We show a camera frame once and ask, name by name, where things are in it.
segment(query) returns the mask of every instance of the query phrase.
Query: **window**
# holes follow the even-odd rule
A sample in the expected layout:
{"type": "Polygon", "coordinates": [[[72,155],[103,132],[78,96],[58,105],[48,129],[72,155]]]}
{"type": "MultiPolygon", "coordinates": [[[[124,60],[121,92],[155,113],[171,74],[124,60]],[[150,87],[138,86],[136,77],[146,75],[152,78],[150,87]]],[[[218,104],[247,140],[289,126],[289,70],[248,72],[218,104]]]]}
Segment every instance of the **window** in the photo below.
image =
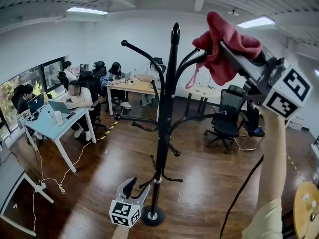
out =
{"type": "Polygon", "coordinates": [[[64,58],[33,67],[0,85],[0,135],[3,139],[17,129],[17,110],[11,101],[14,89],[19,85],[31,84],[36,95],[46,92],[52,98],[58,97],[64,93],[64,87],[57,78],[62,61],[64,58]]]}

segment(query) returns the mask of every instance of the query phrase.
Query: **wooden floor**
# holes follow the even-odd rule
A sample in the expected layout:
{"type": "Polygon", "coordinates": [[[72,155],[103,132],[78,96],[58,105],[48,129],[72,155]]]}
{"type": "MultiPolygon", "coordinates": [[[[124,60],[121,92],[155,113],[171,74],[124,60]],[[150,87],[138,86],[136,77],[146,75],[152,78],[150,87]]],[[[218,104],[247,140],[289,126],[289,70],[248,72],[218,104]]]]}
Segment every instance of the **wooden floor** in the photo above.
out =
{"type": "MultiPolygon", "coordinates": [[[[133,116],[154,119],[156,108],[141,108],[139,96],[130,95],[133,116]]],[[[183,117],[186,101],[176,100],[173,120],[183,117]]],[[[192,104],[191,111],[197,103],[192,104]]],[[[212,135],[204,136],[210,129],[210,119],[183,124],[172,136],[174,146],[181,157],[170,152],[166,174],[183,178],[184,182],[163,180],[159,206],[165,210],[165,222],[155,228],[144,226],[140,221],[130,230],[130,239],[217,239],[225,214],[238,189],[261,155],[267,151],[261,144],[255,152],[239,152],[236,145],[229,154],[224,154],[221,142],[211,148],[205,145],[212,135]]],[[[102,123],[110,127],[114,120],[102,112],[102,123]]],[[[102,135],[96,130],[96,137],[102,135]]],[[[75,139],[68,131],[61,139],[71,161],[75,162],[85,145],[84,139],[75,139]]],[[[317,180],[317,162],[310,151],[314,139],[309,132],[287,129],[287,154],[298,167],[305,180],[317,180]]],[[[252,147],[258,139],[242,139],[244,147],[252,147]]],[[[55,144],[51,140],[38,143],[43,159],[44,178],[55,178],[58,182],[68,169],[55,144]]],[[[40,239],[110,239],[115,226],[109,219],[109,206],[117,187],[126,179],[138,178],[138,184],[149,180],[153,167],[149,158],[156,154],[157,134],[147,133],[121,121],[105,138],[84,149],[77,173],[69,172],[62,195],[54,181],[46,181],[47,193],[55,203],[52,205],[39,194],[35,194],[36,232],[40,239]]],[[[27,145],[23,135],[11,148],[29,175],[39,180],[35,154],[27,145]]],[[[283,194],[283,211],[291,209],[294,193],[302,181],[288,162],[287,180],[283,194]]],[[[224,232],[226,239],[238,239],[241,231],[250,223],[257,201],[257,186],[260,169],[251,178],[234,206],[224,232]]],[[[6,215],[33,230],[33,190],[22,183],[16,191],[6,215]]],[[[146,205],[151,202],[151,194],[146,205]]],[[[24,239],[31,236],[0,221],[0,238],[24,239]]]]}

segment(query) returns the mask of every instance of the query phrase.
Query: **coat rack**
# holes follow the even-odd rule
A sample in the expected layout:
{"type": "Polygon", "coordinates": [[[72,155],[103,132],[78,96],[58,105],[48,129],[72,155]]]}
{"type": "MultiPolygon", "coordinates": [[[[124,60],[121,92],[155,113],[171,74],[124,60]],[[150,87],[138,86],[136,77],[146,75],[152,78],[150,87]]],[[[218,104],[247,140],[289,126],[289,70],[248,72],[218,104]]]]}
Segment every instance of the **coat rack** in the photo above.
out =
{"type": "Polygon", "coordinates": [[[212,118],[217,114],[227,115],[226,111],[221,111],[219,113],[186,117],[177,121],[173,125],[171,124],[174,100],[175,100],[175,92],[176,92],[176,87],[177,87],[179,78],[189,66],[195,63],[204,62],[207,58],[207,55],[211,54],[211,51],[206,51],[205,53],[197,56],[196,58],[189,60],[196,52],[200,51],[198,48],[196,48],[182,60],[178,69],[176,69],[179,40],[180,40],[180,28],[178,23],[176,23],[171,33],[171,42],[170,42],[171,47],[170,47],[169,61],[168,61],[168,67],[167,67],[166,82],[164,81],[164,75],[159,64],[149,54],[131,45],[125,40],[121,42],[122,46],[128,47],[134,50],[135,52],[141,54],[142,56],[146,57],[154,65],[155,69],[157,70],[159,74],[160,85],[161,85],[161,92],[160,92],[160,95],[158,95],[158,92],[155,87],[155,83],[154,81],[151,81],[151,84],[154,89],[155,97],[159,104],[158,121],[155,121],[152,119],[144,119],[139,117],[120,115],[119,113],[116,113],[114,115],[115,120],[117,121],[129,120],[129,121],[132,121],[132,126],[136,126],[146,132],[155,132],[157,130],[159,133],[156,161],[154,161],[153,155],[150,156],[154,170],[155,170],[154,176],[146,183],[139,185],[139,188],[143,188],[148,186],[152,182],[154,183],[153,192],[152,192],[152,204],[150,206],[144,207],[142,210],[142,215],[141,215],[142,222],[147,226],[158,226],[162,224],[165,220],[164,211],[157,206],[159,194],[160,194],[160,185],[162,183],[161,177],[163,176],[163,178],[168,181],[183,182],[183,179],[173,179],[165,175],[165,166],[166,166],[169,149],[174,153],[176,157],[180,156],[180,152],[176,150],[170,143],[171,134],[174,132],[174,130],[177,127],[179,127],[181,124],[189,120],[212,118]],[[150,123],[154,126],[154,128],[146,128],[138,124],[138,122],[150,123]]]}

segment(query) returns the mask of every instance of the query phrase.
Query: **black hair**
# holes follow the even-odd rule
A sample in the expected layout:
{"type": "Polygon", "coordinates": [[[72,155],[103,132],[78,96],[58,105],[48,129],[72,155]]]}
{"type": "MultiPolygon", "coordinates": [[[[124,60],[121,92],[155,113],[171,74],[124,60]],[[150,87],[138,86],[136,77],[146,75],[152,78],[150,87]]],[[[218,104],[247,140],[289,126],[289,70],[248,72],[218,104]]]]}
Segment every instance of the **black hair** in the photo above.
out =
{"type": "Polygon", "coordinates": [[[24,86],[24,90],[23,90],[23,93],[28,95],[28,94],[31,94],[33,91],[33,86],[31,84],[26,84],[24,86]]]}
{"type": "Polygon", "coordinates": [[[65,61],[62,63],[62,68],[67,69],[70,65],[72,65],[72,63],[70,61],[65,61]]]}
{"type": "Polygon", "coordinates": [[[81,84],[78,82],[78,81],[76,81],[76,80],[73,80],[73,81],[70,81],[69,82],[69,86],[70,85],[72,85],[72,86],[77,86],[78,87],[78,89],[80,90],[80,93],[79,94],[81,94],[81,84]]]}
{"type": "Polygon", "coordinates": [[[120,75],[121,73],[118,72],[118,69],[121,67],[120,63],[114,62],[109,70],[109,73],[115,74],[115,75],[120,75]]]}

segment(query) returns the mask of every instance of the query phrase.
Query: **red cloth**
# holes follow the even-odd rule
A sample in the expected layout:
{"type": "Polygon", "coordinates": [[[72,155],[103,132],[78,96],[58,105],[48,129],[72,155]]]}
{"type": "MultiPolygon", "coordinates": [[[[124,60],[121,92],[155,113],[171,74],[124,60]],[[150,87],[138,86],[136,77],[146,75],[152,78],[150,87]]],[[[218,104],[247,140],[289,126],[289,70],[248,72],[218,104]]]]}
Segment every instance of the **red cloth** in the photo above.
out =
{"type": "Polygon", "coordinates": [[[219,52],[219,42],[224,40],[229,48],[246,53],[247,58],[256,58],[261,50],[262,44],[256,38],[240,34],[230,23],[221,15],[212,11],[207,15],[209,31],[199,38],[193,40],[193,45],[202,50],[212,50],[212,55],[208,55],[204,63],[198,63],[196,70],[186,84],[186,88],[191,88],[195,81],[196,75],[202,66],[205,66],[218,85],[224,85],[231,81],[237,72],[228,63],[222,52],[219,52]]]}

